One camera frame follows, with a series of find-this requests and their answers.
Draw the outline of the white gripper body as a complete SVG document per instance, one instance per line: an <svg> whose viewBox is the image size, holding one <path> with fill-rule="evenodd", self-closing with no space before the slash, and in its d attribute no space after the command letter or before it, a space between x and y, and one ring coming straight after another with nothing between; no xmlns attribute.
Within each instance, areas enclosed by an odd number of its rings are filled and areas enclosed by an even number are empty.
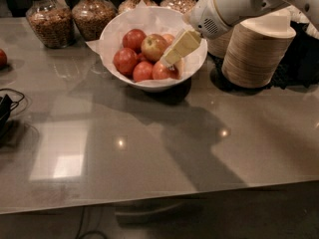
<svg viewBox="0 0 319 239"><path fill-rule="evenodd" d="M226 3L221 0L198 0L182 16L182 20L197 31L202 38L216 39L232 29L219 12L219 8L225 6Z"/></svg>

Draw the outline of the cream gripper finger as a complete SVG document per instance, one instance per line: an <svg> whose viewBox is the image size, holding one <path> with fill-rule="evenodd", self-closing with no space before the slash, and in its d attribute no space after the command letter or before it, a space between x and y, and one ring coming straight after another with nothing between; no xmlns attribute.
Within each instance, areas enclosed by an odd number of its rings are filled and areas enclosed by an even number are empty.
<svg viewBox="0 0 319 239"><path fill-rule="evenodd" d="M178 33L175 35L174 40L171 43L172 45L175 45L178 42L178 40L181 38L183 32L184 32L183 28L180 31L178 31Z"/></svg>
<svg viewBox="0 0 319 239"><path fill-rule="evenodd" d="M194 30L184 29L181 38L175 45L170 44L159 61L166 67L173 66L180 59L195 51L201 43L200 34Z"/></svg>

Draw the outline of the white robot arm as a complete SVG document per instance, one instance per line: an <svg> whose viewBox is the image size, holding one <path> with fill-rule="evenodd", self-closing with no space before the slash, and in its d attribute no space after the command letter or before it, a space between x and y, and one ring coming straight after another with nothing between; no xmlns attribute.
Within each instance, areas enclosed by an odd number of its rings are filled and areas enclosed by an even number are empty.
<svg viewBox="0 0 319 239"><path fill-rule="evenodd" d="M183 21L192 27L197 39L216 39L227 33L238 23L260 17L282 8L293 5L301 11L316 29L319 29L319 0L198 0L195 6L183 15ZM193 52L200 44L197 40L195 47L186 33L192 32L188 28L182 29L173 43L165 50L159 59L165 66L170 67L179 59L182 41L187 41L186 54Z"/></svg>

